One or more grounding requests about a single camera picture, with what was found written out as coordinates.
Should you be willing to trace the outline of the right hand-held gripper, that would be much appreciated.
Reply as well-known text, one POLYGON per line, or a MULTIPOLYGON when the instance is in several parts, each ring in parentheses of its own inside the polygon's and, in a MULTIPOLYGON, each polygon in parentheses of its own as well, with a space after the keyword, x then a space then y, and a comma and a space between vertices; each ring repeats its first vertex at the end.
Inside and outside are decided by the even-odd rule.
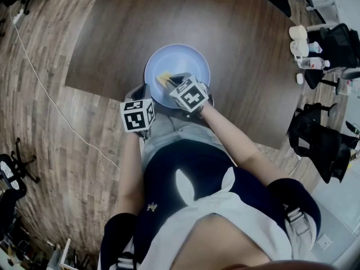
POLYGON ((178 73, 171 76, 165 81, 165 88, 188 118, 202 117, 201 112, 205 104, 214 106, 209 87, 191 73, 178 73))

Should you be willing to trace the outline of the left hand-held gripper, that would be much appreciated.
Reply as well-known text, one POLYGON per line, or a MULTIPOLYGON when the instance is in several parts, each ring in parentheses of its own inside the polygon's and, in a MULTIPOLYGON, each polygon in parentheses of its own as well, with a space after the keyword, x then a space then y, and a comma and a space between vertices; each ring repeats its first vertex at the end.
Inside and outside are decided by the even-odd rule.
POLYGON ((155 120, 151 87, 144 83, 128 92, 125 101, 120 104, 120 114, 126 133, 135 133, 147 140, 155 120))

